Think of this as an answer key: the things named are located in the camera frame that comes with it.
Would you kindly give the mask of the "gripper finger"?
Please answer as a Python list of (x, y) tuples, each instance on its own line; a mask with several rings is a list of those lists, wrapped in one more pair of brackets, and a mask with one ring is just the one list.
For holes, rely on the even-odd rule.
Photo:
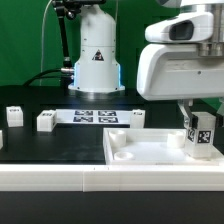
[(224, 127), (224, 98), (220, 98), (220, 107), (216, 114), (217, 127)]
[(191, 101), (187, 99), (180, 99), (178, 101), (178, 106), (184, 117), (184, 127), (186, 129), (191, 128), (193, 121), (193, 114), (190, 110)]

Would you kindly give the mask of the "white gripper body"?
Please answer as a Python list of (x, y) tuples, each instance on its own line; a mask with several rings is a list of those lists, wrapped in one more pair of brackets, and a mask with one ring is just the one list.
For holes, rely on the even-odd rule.
[(137, 91), (148, 101), (224, 97), (224, 57), (200, 57), (196, 44), (149, 44)]

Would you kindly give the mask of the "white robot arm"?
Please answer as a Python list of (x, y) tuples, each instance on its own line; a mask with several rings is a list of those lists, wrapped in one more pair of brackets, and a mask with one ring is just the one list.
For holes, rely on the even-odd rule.
[[(224, 0), (157, 0), (180, 13), (145, 30), (137, 91), (146, 100), (178, 101), (187, 127), (197, 128), (190, 111), (196, 98), (224, 97)], [(84, 6), (81, 52), (70, 89), (92, 97), (122, 90), (115, 60), (115, 23), (99, 6)]]

